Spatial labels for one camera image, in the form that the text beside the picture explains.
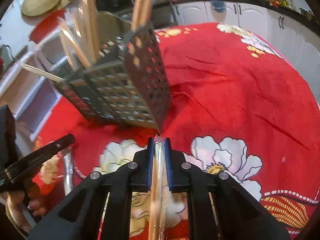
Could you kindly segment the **person's left hand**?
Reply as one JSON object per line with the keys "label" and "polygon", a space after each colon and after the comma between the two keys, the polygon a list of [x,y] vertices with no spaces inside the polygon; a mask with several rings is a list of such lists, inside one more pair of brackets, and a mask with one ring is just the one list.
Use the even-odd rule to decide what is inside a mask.
{"label": "person's left hand", "polygon": [[8,219],[24,237],[31,232],[32,226],[25,218],[20,204],[26,199],[29,200],[27,209],[33,216],[41,216],[47,212],[46,196],[53,190],[55,184],[61,178],[60,174],[61,155],[56,154],[48,161],[45,161],[35,178],[24,190],[10,191],[7,193],[5,211]]}

